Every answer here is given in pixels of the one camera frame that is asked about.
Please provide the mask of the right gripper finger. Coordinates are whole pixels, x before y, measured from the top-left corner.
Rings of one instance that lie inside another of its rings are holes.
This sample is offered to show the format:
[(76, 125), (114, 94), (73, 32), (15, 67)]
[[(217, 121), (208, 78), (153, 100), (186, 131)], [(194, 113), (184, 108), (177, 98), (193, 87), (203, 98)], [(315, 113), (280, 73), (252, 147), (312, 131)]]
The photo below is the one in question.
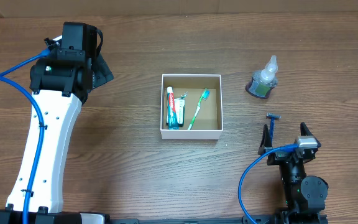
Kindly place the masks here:
[[(313, 134), (311, 133), (311, 131), (308, 129), (307, 125), (302, 122), (300, 123), (300, 132), (302, 136), (313, 136)], [(321, 143), (316, 139), (317, 142), (317, 148), (321, 147)]]
[(269, 127), (265, 124), (263, 133), (262, 133), (262, 140), (259, 146), (258, 155), (263, 155), (267, 151), (270, 151), (272, 149), (272, 140), (270, 137), (270, 131)]

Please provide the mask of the blue disposable razor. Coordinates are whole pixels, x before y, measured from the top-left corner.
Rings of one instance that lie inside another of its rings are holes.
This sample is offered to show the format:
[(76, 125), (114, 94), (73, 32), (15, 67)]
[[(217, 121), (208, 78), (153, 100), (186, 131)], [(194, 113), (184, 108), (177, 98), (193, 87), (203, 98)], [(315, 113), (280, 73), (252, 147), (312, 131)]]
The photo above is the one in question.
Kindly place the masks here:
[(271, 142), (273, 142), (274, 137), (274, 127), (275, 127), (275, 120), (278, 120), (281, 118), (280, 115), (273, 114), (273, 113), (267, 113), (267, 118), (270, 119), (270, 126), (269, 126), (269, 136)]

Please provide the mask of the purple hand soap pump bottle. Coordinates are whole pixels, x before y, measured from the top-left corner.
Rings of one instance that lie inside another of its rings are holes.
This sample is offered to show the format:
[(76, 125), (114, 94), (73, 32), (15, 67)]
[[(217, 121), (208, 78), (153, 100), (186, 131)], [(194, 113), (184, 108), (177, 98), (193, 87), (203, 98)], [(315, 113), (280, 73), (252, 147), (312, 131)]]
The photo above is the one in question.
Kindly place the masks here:
[(273, 55), (265, 68), (253, 73), (250, 82), (246, 85), (246, 91), (256, 98), (267, 99), (270, 92), (278, 85), (277, 72), (277, 56)]

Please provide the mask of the green white toothbrush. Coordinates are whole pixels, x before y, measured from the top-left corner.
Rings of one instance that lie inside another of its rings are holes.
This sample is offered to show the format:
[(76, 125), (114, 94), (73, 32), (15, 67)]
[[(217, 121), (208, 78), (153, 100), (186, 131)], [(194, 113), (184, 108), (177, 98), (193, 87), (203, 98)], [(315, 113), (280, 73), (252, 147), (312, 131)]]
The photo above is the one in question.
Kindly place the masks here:
[(201, 94), (199, 100), (198, 100), (198, 104), (197, 104), (197, 106), (196, 106), (195, 113), (194, 113), (194, 115), (193, 115), (193, 117), (192, 117), (192, 119), (191, 119), (191, 123), (190, 123), (189, 126), (188, 126), (188, 130), (191, 130), (191, 129), (192, 129), (192, 127), (193, 127), (193, 125), (194, 125), (194, 123), (195, 123), (195, 119), (196, 119), (198, 113), (200, 112), (201, 102), (202, 102), (203, 100), (207, 100), (208, 97), (209, 97), (209, 94), (210, 94), (210, 91), (209, 91), (207, 88), (205, 88), (205, 89), (203, 90), (203, 92), (202, 92), (202, 94)]

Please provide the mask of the red green toothpaste tube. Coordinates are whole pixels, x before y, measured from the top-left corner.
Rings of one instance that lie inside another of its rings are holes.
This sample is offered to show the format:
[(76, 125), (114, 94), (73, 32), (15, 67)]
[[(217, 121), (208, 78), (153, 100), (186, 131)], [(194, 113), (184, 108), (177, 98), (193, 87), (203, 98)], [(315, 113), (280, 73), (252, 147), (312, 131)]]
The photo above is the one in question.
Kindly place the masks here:
[(168, 122), (168, 128), (173, 130), (178, 130), (178, 120), (177, 120), (177, 114), (175, 109), (175, 97), (173, 94), (173, 88), (171, 86), (167, 87), (167, 98), (168, 98), (168, 110), (167, 110), (167, 122)]

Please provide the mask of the green white soap packet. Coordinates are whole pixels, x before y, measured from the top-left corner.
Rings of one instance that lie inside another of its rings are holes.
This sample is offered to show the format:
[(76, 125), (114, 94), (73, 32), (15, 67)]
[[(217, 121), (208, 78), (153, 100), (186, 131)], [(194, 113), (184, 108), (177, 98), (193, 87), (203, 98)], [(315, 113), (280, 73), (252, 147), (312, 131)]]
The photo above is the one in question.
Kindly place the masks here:
[[(187, 93), (188, 92), (185, 92), (184, 94), (182, 94), (181, 97), (174, 99), (175, 109), (176, 109), (175, 113), (177, 116), (177, 122), (179, 127), (183, 127), (185, 123), (185, 98), (187, 96)], [(166, 120), (167, 125), (169, 125), (169, 121), (170, 121), (170, 103), (169, 103), (168, 96), (169, 94), (167, 94), (167, 111), (168, 111), (167, 120)]]

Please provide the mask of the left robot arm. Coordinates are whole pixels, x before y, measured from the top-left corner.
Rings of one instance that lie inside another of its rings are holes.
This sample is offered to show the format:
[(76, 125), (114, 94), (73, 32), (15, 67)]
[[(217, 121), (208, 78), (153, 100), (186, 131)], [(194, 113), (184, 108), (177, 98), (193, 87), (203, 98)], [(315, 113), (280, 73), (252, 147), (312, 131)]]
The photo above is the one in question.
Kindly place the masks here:
[(89, 93), (114, 77), (101, 55), (103, 33), (66, 22), (61, 36), (27, 60), (30, 87), (22, 94), (32, 117), (21, 168), (0, 223), (109, 223), (103, 213), (63, 210), (63, 176), (76, 119)]

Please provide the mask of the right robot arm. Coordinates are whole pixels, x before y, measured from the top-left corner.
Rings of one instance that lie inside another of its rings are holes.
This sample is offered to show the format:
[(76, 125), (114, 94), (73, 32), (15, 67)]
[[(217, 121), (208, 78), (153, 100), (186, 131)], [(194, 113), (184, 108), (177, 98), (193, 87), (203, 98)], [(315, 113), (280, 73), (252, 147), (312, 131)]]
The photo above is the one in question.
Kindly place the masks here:
[(300, 124), (301, 135), (295, 139), (297, 148), (292, 152), (277, 151), (267, 156), (267, 165), (279, 166), (286, 207), (276, 209), (269, 223), (327, 223), (325, 209), (328, 183), (320, 177), (307, 175), (304, 164), (316, 157), (320, 142), (305, 123)]

